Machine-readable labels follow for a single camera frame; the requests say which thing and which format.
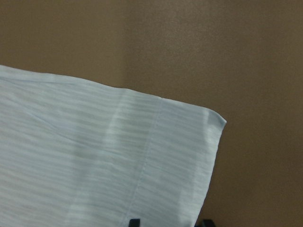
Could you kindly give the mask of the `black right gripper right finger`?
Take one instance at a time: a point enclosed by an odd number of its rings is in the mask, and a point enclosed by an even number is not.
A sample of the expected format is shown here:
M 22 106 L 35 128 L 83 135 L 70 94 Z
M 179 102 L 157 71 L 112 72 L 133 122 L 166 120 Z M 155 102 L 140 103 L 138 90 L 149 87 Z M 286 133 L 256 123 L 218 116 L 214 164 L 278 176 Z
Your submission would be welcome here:
M 214 222 L 211 219 L 203 219 L 202 227 L 214 227 Z

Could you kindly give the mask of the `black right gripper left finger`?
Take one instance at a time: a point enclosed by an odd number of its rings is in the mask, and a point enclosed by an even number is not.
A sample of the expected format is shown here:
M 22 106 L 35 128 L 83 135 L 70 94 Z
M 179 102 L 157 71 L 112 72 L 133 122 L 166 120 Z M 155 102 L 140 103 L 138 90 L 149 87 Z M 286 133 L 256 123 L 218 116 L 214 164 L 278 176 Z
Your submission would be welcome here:
M 129 220 L 129 227 L 140 227 L 140 217 L 131 217 Z

